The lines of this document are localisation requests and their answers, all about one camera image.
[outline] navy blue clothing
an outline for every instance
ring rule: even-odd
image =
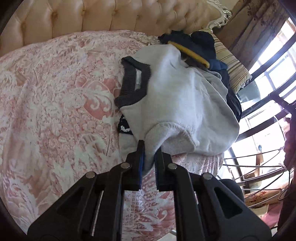
[[[233,111],[237,121],[239,122],[242,117],[242,106],[240,104],[240,101],[238,100],[237,96],[233,92],[233,90],[230,88],[229,84],[229,74],[226,69],[221,70],[213,70],[217,73],[219,73],[222,77],[221,81],[224,84],[224,86],[228,89],[228,94],[226,95],[226,102],[228,106]]]
[[[182,31],[172,31],[171,34],[163,34],[158,39],[162,44],[172,41],[198,54],[210,63],[209,70],[227,69],[227,64],[216,59],[215,41],[207,32],[196,31],[189,36]]]

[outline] metal screw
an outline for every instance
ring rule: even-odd
[[[212,177],[213,177],[213,175],[210,174],[209,172],[206,172],[206,173],[204,173],[204,174],[202,175],[202,177],[203,177],[204,179],[206,179],[206,180],[211,180]]]
[[[177,165],[175,163],[170,163],[168,165],[168,168],[171,169],[171,170],[174,170],[174,169],[177,169]]]
[[[94,178],[95,175],[96,175],[95,172],[88,172],[85,176],[89,179],[92,179],[92,178]]]
[[[124,162],[124,163],[122,163],[120,166],[121,166],[121,168],[123,168],[123,169],[128,169],[131,165],[130,165],[128,162]]]

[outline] striped pillow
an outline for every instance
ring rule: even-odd
[[[237,93],[240,88],[244,87],[245,83],[251,79],[251,75],[242,63],[223,45],[216,35],[213,33],[210,34],[215,40],[216,58],[228,65],[227,71],[230,77],[230,87],[235,93]]]

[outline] dark clothing pile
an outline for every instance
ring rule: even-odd
[[[181,31],[172,31],[171,34],[163,34],[158,37],[162,44],[172,44],[178,48],[183,55],[188,56],[186,63],[189,66],[203,64],[208,70],[219,73],[222,83],[228,88],[226,101],[233,111],[237,121],[242,117],[242,107],[233,90],[230,88],[227,65],[216,59],[215,41],[207,32],[196,31],[190,36]]]

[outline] ornate silver bed frame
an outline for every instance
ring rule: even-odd
[[[227,9],[227,7],[220,4],[218,0],[207,0],[207,2],[216,9],[218,9],[221,13],[220,18],[210,21],[206,27],[206,29],[213,32],[214,27],[221,28],[223,25],[226,25],[229,19],[231,18],[232,13]]]

